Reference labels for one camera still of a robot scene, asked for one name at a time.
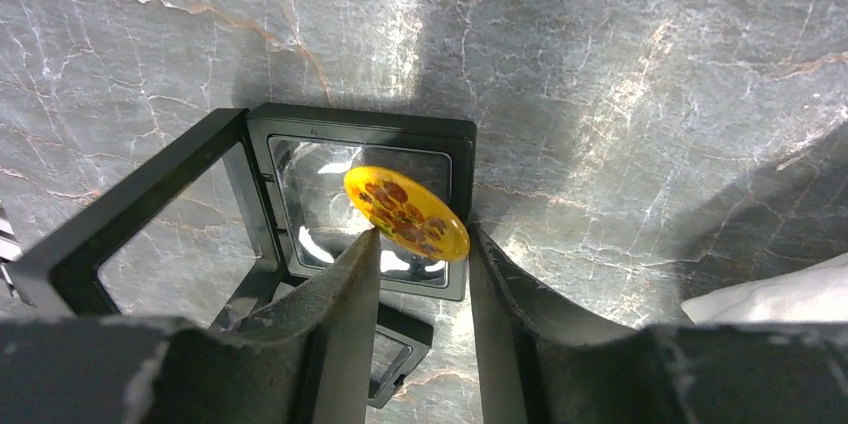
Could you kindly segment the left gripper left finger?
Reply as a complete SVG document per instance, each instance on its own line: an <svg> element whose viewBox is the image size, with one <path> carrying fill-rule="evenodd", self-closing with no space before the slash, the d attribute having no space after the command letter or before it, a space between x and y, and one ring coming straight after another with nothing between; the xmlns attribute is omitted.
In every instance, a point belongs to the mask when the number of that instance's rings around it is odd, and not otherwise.
<svg viewBox="0 0 848 424"><path fill-rule="evenodd" d="M237 423L361 423L379 300L380 234L362 232L333 264L234 327Z"/></svg>

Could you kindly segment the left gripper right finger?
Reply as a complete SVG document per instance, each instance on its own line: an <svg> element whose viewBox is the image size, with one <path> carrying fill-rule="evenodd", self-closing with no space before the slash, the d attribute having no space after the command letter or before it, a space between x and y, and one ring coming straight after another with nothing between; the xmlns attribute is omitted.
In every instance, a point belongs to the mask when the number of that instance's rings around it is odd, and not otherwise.
<svg viewBox="0 0 848 424"><path fill-rule="evenodd" d="M469 284L487 423L611 423L601 346L634 329L574 303L470 229Z"/></svg>

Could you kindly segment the yellow round brooch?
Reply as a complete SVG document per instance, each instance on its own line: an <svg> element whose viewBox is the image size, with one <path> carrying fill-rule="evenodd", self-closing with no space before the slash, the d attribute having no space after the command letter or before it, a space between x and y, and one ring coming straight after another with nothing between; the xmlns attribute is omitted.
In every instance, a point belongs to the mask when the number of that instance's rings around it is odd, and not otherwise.
<svg viewBox="0 0 848 424"><path fill-rule="evenodd" d="M344 190L353 206L392 242L436 261L459 261L470 237L459 217L433 192L411 178L379 166L347 171Z"/></svg>

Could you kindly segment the white button shirt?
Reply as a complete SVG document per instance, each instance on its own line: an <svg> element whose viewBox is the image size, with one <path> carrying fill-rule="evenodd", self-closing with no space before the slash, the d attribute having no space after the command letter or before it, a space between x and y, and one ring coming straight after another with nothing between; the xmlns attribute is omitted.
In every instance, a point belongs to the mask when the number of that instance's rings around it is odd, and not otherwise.
<svg viewBox="0 0 848 424"><path fill-rule="evenodd" d="M695 324L845 322L847 255L718 289L684 301L681 309Z"/></svg>

